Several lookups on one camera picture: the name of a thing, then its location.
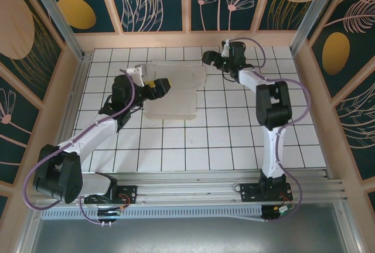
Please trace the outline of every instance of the metal base plate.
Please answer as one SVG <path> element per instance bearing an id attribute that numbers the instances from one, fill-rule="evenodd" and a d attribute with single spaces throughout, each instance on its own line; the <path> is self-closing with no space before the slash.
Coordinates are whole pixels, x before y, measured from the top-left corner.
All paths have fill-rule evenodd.
<path id="1" fill-rule="evenodd" d="M 137 186 L 117 186 L 117 190 L 119 194 L 126 194 L 131 199 L 130 204 L 135 204 L 137 199 Z M 114 200 L 106 200 L 98 195 L 92 195 L 85 197 L 84 204 L 124 204 L 124 201 L 120 196 L 115 197 Z"/>
<path id="2" fill-rule="evenodd" d="M 291 185 L 285 185 L 274 188 L 267 196 L 263 196 L 258 183 L 240 184 L 240 193 L 242 202 L 258 202 L 258 201 L 284 201 L 282 193 L 290 201 L 293 200 Z"/>

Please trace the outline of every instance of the white grid floor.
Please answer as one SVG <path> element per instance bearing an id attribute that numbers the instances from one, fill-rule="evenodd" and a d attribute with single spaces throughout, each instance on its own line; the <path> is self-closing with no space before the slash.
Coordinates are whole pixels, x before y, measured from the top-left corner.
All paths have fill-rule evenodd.
<path id="1" fill-rule="evenodd" d="M 152 60 L 200 60 L 218 47 L 97 49 L 85 85 L 74 134 L 97 115 L 111 93 L 119 69 Z M 262 74 L 269 78 L 298 80 L 288 47 L 266 47 L 268 59 Z M 258 64 L 259 49 L 247 47 L 248 62 Z M 151 120 L 142 111 L 86 159 L 84 172 L 160 172 L 191 170 L 259 169 L 263 162 L 263 132 L 255 116 L 255 94 L 224 80 L 221 72 L 206 66 L 205 87 L 197 92 L 193 121 Z M 300 116 L 306 100 L 301 89 L 288 84 L 293 117 Z M 308 115 L 290 126 L 284 139 L 284 166 L 325 167 L 318 137 Z"/>

